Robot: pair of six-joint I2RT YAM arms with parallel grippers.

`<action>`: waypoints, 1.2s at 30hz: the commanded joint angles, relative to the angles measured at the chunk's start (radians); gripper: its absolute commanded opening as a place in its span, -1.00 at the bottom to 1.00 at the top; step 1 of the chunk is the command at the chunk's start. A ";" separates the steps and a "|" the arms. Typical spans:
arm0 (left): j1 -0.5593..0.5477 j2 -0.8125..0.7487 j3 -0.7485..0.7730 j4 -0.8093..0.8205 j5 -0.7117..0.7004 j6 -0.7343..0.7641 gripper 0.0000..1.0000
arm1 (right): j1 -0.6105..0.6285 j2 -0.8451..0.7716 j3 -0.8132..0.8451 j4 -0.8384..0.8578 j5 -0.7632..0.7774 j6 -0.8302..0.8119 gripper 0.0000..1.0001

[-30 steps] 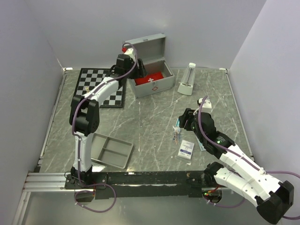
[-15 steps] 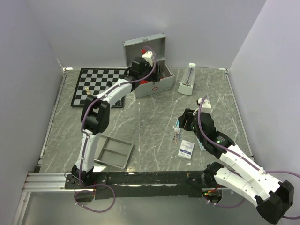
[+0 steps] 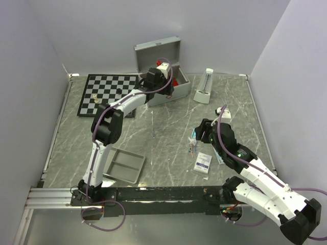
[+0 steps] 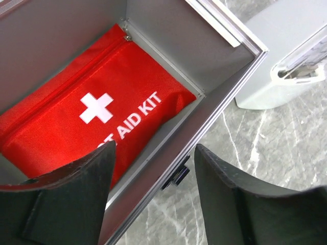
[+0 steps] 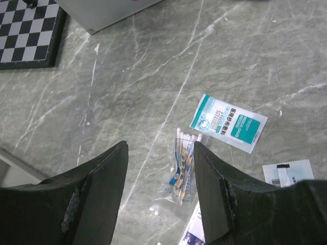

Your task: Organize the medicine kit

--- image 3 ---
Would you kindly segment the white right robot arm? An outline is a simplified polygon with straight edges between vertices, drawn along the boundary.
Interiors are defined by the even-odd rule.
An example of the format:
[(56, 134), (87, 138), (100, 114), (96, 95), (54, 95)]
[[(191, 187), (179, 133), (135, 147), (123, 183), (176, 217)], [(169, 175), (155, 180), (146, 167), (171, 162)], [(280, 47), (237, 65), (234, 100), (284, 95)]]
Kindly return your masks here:
[(226, 166), (238, 175), (226, 180), (228, 203), (252, 206), (278, 226), (293, 244), (303, 244), (320, 224), (321, 204), (291, 189), (249, 148), (237, 142), (230, 124), (204, 118), (195, 128), (196, 140), (211, 144)]

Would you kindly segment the red fabric zipper pouch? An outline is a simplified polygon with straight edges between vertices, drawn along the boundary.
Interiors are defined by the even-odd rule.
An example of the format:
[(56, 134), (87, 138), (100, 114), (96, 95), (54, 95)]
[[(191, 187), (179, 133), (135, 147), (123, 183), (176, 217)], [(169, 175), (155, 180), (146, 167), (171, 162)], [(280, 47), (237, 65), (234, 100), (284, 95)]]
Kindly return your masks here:
[(178, 86), (179, 85), (179, 83), (178, 83), (178, 81), (176, 80), (176, 78), (173, 78), (173, 87), (175, 87), (175, 86)]

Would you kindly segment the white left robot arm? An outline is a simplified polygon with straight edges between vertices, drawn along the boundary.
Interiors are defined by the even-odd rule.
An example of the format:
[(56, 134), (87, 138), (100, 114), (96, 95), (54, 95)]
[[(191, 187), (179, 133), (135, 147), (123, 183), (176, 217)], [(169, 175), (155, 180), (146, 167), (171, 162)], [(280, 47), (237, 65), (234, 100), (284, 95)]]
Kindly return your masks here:
[(149, 102), (156, 94), (171, 96), (173, 91), (173, 69), (170, 64), (163, 62), (156, 68), (150, 68), (146, 77), (137, 82), (126, 96), (114, 103), (99, 106), (91, 126), (91, 157), (78, 183), (78, 190), (87, 204), (95, 205), (102, 200), (104, 167), (112, 146), (121, 136), (126, 115)]

